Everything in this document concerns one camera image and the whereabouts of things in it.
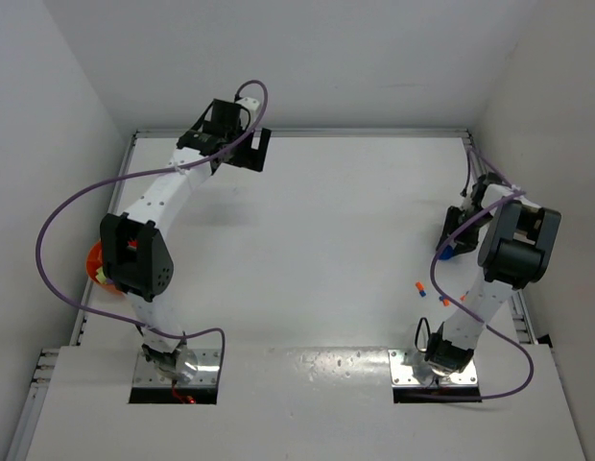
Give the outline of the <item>blue round lego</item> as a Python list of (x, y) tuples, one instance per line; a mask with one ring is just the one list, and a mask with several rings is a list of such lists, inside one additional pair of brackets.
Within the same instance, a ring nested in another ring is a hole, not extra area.
[(455, 249), (447, 246), (440, 254), (439, 260), (449, 260), (455, 256)]

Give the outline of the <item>small orange blue lego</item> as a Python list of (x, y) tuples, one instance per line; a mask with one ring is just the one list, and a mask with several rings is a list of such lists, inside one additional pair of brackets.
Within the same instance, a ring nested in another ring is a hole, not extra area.
[(418, 291), (418, 293), (419, 293), (419, 295), (421, 297), (425, 297), (426, 296), (426, 292), (425, 292), (424, 286), (422, 285), (421, 282), (416, 282), (416, 289), (417, 289), (417, 291)]

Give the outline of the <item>lime green lego brick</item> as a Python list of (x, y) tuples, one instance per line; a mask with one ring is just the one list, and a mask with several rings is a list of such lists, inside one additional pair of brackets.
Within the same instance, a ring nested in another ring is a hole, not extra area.
[(97, 270), (95, 279), (101, 284), (107, 284), (107, 277), (105, 276), (102, 268)]

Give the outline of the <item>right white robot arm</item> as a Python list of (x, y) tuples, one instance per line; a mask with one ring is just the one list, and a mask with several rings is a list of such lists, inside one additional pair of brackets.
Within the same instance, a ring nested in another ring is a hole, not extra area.
[(479, 338), (514, 292), (545, 274), (562, 215), (523, 197), (496, 173), (480, 176), (460, 206), (447, 209), (439, 259), (478, 252), (479, 272), (462, 305), (428, 339), (424, 360), (433, 372), (462, 372)]

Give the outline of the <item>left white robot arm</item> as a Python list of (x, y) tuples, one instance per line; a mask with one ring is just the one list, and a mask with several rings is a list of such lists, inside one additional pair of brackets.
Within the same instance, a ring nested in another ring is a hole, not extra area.
[(178, 138), (169, 172), (121, 214), (107, 214), (100, 225), (103, 272), (126, 296), (141, 324), (145, 359), (173, 381), (187, 381), (197, 365), (169, 294), (174, 262), (165, 239), (197, 187), (222, 164), (262, 171), (271, 133), (263, 130), (254, 148), (247, 131), (260, 107), (250, 97), (214, 100)]

